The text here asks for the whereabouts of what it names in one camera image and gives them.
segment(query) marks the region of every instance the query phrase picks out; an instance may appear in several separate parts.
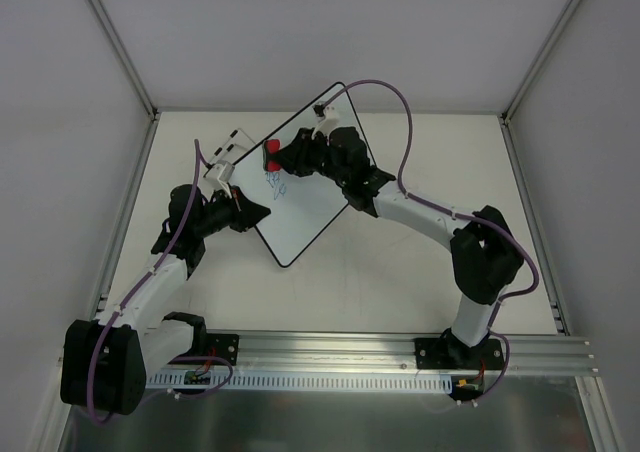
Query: wall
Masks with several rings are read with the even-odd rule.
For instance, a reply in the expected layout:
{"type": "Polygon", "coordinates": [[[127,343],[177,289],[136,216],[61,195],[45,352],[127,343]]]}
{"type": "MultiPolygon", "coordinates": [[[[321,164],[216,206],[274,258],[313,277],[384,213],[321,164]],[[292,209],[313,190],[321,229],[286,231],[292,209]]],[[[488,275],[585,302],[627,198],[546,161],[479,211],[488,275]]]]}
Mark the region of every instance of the wall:
{"type": "Polygon", "coordinates": [[[496,112],[567,0],[103,1],[158,106],[296,110],[337,80],[380,78],[416,111],[496,112]]]}
{"type": "Polygon", "coordinates": [[[0,0],[0,449],[27,448],[147,119],[84,0],[0,0]]]}
{"type": "Polygon", "coordinates": [[[638,16],[638,0],[586,0],[513,123],[574,332],[592,341],[630,448],[640,442],[638,16]]]}

